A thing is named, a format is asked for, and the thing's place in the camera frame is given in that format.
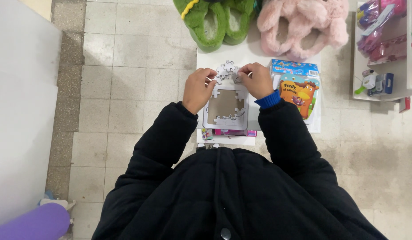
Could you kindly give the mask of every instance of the left hand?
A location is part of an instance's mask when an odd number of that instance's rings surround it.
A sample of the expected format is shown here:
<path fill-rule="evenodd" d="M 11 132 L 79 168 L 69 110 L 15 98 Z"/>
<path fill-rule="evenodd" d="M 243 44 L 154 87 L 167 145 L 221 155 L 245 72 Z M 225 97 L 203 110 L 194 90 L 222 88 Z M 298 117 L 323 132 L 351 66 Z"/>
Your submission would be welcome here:
<path fill-rule="evenodd" d="M 199 68 L 185 82 L 184 98 L 182 105 L 196 115 L 202 109 L 212 95 L 217 72 L 210 68 Z"/>

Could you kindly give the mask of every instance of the puzzle frame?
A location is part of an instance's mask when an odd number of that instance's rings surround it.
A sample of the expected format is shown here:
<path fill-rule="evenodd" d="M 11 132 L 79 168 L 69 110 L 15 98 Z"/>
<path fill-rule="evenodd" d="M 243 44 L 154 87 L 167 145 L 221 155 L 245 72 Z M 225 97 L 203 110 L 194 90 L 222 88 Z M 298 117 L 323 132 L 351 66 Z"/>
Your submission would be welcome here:
<path fill-rule="evenodd" d="M 244 100 L 244 107 L 242 108 L 242 119 L 239 118 L 239 121 L 242 122 L 241 126 L 236 126 L 236 125 L 225 125 L 225 124 L 218 124 L 218 122 L 216 124 L 209 124 L 208 123 L 208 118 L 209 118 L 209 101 L 206 103 L 204 110 L 203 110 L 203 126 L 204 128 L 212 128 L 212 129 L 230 129 L 230 130 L 247 130 L 247 120 L 248 120 L 248 107 L 249 107 L 249 92 L 247 91 L 246 87 L 242 86 L 242 85 L 234 85 L 234 86 L 221 86 L 221 85 L 215 85 L 214 90 L 213 90 L 213 95 L 211 96 L 214 97 L 214 95 L 216 94 L 217 98 L 219 97 L 219 90 L 231 90 L 231 91 L 235 91 L 236 94 L 236 99 L 239 99 L 241 97 L 241 99 Z"/>

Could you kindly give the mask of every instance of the gray floor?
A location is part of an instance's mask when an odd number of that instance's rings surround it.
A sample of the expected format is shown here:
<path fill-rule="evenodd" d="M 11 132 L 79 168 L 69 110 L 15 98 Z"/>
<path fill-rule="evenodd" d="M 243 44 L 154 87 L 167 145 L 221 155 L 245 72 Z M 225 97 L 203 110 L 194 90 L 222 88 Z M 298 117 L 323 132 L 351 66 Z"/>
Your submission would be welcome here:
<path fill-rule="evenodd" d="M 88 239 L 136 141 L 182 99 L 196 45 L 171 0 L 55 0 L 52 21 L 65 34 L 47 189 L 77 200 L 74 237 Z M 352 15 L 347 23 L 352 36 Z M 354 47 L 321 53 L 322 133 L 313 137 L 367 219 L 390 239 L 412 239 L 412 110 L 351 98 Z M 256 140 L 230 147 L 269 159 L 263 135 Z"/>

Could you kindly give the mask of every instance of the purple tube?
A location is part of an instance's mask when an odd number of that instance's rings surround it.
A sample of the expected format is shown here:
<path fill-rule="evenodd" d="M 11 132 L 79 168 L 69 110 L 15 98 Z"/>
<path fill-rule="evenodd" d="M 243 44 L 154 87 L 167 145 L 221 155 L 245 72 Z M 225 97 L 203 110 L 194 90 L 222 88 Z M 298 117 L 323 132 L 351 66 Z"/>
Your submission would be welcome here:
<path fill-rule="evenodd" d="M 47 203 L 0 226 L 0 239 L 57 240 L 67 232 L 70 215 L 57 203 Z"/>

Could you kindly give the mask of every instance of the person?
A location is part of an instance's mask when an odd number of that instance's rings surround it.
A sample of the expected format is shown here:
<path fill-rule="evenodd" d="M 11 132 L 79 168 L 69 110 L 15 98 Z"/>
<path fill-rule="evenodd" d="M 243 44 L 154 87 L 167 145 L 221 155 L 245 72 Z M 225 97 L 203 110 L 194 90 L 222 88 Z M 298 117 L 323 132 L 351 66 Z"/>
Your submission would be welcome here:
<path fill-rule="evenodd" d="M 280 99 L 259 63 L 242 67 L 239 76 L 258 99 L 272 162 L 218 147 L 172 169 L 216 74 L 209 68 L 191 74 L 182 102 L 164 107 L 136 143 L 126 173 L 103 203 L 93 239 L 386 239 L 338 186 L 298 108 Z"/>

